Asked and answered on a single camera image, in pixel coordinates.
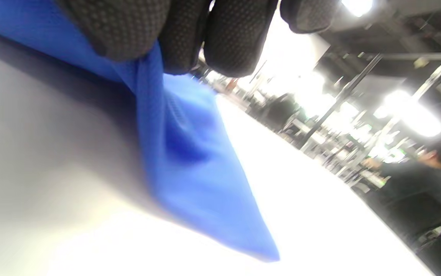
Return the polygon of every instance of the black glove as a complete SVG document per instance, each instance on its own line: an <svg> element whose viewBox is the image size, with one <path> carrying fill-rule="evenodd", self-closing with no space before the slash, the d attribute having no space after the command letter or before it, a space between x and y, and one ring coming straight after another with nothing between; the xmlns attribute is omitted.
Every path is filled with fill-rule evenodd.
<svg viewBox="0 0 441 276"><path fill-rule="evenodd" d="M278 0L217 0L209 12L212 0L56 2L100 56L114 61L139 58L159 38L165 72L185 74L196 65L203 45L207 64L228 77L247 76L255 70L278 4ZM297 33L303 26L304 33L311 33L321 30L321 23L331 22L337 9L333 2L339 0L282 0L281 9L297 7L297 12L282 13L282 17L292 31ZM315 20L319 17L314 14L329 21ZM297 20L298 16L310 19Z"/></svg>
<svg viewBox="0 0 441 276"><path fill-rule="evenodd" d="M328 29L341 0L282 0L280 16L294 33L318 33Z"/></svg>

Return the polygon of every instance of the white surface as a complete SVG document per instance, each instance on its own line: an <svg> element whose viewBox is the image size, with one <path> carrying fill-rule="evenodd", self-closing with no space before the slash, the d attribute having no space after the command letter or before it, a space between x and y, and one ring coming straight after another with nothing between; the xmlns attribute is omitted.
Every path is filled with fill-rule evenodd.
<svg viewBox="0 0 441 276"><path fill-rule="evenodd" d="M116 93L0 43L0 276L429 275L336 177L223 99L282 261L163 220Z"/></svg>

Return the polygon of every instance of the bright light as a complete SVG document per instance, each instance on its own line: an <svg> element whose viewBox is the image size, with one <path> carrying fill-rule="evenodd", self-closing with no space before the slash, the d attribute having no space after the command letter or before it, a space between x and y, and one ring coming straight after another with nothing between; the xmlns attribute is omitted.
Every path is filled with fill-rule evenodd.
<svg viewBox="0 0 441 276"><path fill-rule="evenodd" d="M342 4L357 17L361 17L372 9L373 0L342 0Z"/></svg>
<svg viewBox="0 0 441 276"><path fill-rule="evenodd" d="M423 136L433 137L441 132L438 119L404 91L398 90L387 96L384 107Z"/></svg>
<svg viewBox="0 0 441 276"><path fill-rule="evenodd" d="M340 113L342 115L349 117L349 118L354 118L355 116L358 115L359 110L357 108L355 108L353 105L351 105L350 103L343 102L340 107Z"/></svg>
<svg viewBox="0 0 441 276"><path fill-rule="evenodd" d="M384 119L387 116L389 116L389 112L387 112L386 107L384 106L377 108L374 112L374 117L377 119Z"/></svg>

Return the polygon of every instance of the blue microfiber towel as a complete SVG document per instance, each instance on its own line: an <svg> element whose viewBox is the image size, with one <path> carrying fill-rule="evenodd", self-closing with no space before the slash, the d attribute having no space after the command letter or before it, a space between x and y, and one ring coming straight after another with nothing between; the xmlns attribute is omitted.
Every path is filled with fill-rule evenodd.
<svg viewBox="0 0 441 276"><path fill-rule="evenodd" d="M97 56L51 0L0 0L0 35L124 82L137 98L138 132L152 195L194 229L235 250L279 260L212 90L163 75L155 45L137 61Z"/></svg>

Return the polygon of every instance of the person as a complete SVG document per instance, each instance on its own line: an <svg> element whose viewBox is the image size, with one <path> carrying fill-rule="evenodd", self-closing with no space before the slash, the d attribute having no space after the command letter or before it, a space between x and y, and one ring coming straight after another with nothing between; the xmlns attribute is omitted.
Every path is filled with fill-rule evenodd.
<svg viewBox="0 0 441 276"><path fill-rule="evenodd" d="M382 189L369 194L367 201L389 206L409 196L427 193L441 204L441 143L428 147L416 161L386 164L370 158L362 164L380 171L383 177L390 177Z"/></svg>
<svg viewBox="0 0 441 276"><path fill-rule="evenodd" d="M265 105L265 119L275 132L282 130L287 120L297 112L299 105L292 93L285 93Z"/></svg>

